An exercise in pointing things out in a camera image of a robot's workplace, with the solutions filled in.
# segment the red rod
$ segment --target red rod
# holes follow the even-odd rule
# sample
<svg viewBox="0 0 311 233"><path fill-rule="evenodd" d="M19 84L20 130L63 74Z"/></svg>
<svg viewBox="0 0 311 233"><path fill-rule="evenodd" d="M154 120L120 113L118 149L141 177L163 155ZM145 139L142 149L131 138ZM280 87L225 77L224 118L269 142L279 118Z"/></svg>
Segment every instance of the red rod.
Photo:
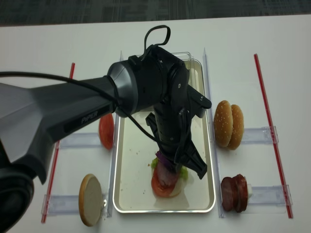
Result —
<svg viewBox="0 0 311 233"><path fill-rule="evenodd" d="M75 63L72 63L71 69L70 69L70 75L69 75L70 79L73 79L74 67L75 67ZM58 151L59 151L59 143L60 143L60 141L56 142L56 144L55 144L55 151L54 151L54 157L53 157L53 162L52 162L52 170L51 170L51 175L50 175L50 180L49 180L49 185L48 185L48 190L47 190L47 198L46 198L45 204L44 204L45 208L44 208L44 213L42 215L41 223L45 223L47 220L49 201L50 201L50 196L51 196L51 192L52 192L54 174L55 174L55 170L56 170L56 162L57 162Z"/></svg>
<svg viewBox="0 0 311 233"><path fill-rule="evenodd" d="M263 78L262 78L262 73L261 73L259 59L258 59L257 54L254 54L254 59L255 59L255 63L256 63L256 69L257 69L257 73L258 73L258 78L259 78L259 83L260 83L260 87L261 87L261 93L262 93L262 97L263 97L263 101L264 101L264 106L266 108L268 122L269 122L269 126L271 129L271 137L274 139L275 138L274 131L273 131L274 126L273 126L273 122L272 122L272 117L271 117L271 113L270 113L270 108L269 108L269 104L268 104L268 98L267 98L266 90L265 90L264 84L263 84ZM285 182L285 175L284 175L284 171L283 171L283 167L282 167L282 163L281 163L280 152L278 150L277 143L274 143L273 147L274 147L274 152L276 154L276 162L277 162L278 172L280 174L281 183L283 186L283 193L284 193L284 197L285 197L288 218L293 218L292 205L288 199L289 193L288 193L286 182Z"/></svg>

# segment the silver tray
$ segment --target silver tray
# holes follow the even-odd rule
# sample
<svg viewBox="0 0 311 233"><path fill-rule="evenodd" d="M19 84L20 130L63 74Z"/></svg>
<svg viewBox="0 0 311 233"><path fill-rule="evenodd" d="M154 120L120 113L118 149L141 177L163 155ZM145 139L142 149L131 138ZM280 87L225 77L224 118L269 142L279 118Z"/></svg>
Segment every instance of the silver tray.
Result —
<svg viewBox="0 0 311 233"><path fill-rule="evenodd" d="M201 94L205 94L202 66L193 60L189 53L175 54L184 60L190 69L190 84ZM150 111L141 111L133 117L152 133L145 118ZM210 146L210 133L207 123L209 114L192 120L192 140L202 159L207 164L207 174L200 180L189 170L189 179L184 190L174 198L156 197L151 188L151 167L156 157L157 144L147 138L129 119L120 118L116 125L118 142L114 151L116 157L113 204L120 213L206 213L215 205L215 184Z"/></svg>

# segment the sesame seed bun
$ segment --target sesame seed bun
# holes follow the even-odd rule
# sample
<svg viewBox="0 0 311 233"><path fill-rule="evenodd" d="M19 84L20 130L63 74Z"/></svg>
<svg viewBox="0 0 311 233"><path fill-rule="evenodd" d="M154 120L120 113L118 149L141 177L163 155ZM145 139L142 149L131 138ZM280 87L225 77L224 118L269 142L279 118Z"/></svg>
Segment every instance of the sesame seed bun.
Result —
<svg viewBox="0 0 311 233"><path fill-rule="evenodd" d="M233 117L230 103L226 100L221 101L216 108L214 131L216 143L220 147L227 147L233 131Z"/></svg>
<svg viewBox="0 0 311 233"><path fill-rule="evenodd" d="M230 142L227 146L230 150L235 150L239 147L243 133L244 133L244 118L242 110L239 106L231 105L232 117L233 117L233 130Z"/></svg>

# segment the bread slice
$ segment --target bread slice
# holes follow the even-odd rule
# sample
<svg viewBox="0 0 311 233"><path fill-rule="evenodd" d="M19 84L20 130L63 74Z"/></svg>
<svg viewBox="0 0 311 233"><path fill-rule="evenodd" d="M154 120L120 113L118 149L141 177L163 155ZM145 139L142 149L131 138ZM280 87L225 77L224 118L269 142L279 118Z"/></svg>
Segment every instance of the bread slice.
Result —
<svg viewBox="0 0 311 233"><path fill-rule="evenodd" d="M93 174L82 180L79 192L79 212L82 222L94 226L101 217L103 197L101 184Z"/></svg>
<svg viewBox="0 0 311 233"><path fill-rule="evenodd" d="M220 147L227 147L233 130L231 105L228 101L221 101L214 116L215 140Z"/></svg>
<svg viewBox="0 0 311 233"><path fill-rule="evenodd" d="M232 117L233 117L233 130L230 142L227 146L230 150L235 150L239 147L243 133L244 133L244 118L242 110L239 106L231 105Z"/></svg>

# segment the sliced sausage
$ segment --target sliced sausage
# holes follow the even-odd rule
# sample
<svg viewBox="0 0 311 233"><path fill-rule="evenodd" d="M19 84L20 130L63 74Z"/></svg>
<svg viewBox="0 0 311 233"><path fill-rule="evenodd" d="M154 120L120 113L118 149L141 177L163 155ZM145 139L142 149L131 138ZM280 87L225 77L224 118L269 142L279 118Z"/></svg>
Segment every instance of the sliced sausage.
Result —
<svg viewBox="0 0 311 233"><path fill-rule="evenodd" d="M223 208L225 211L231 211L235 209L238 204L238 187L236 182L231 177L225 177L221 183Z"/></svg>
<svg viewBox="0 0 311 233"><path fill-rule="evenodd" d="M247 191L247 182L243 175L239 174L233 177L233 180L236 183L238 188L238 204L235 207L235 211L240 213L246 210L247 207L247 199L248 199L248 191Z"/></svg>

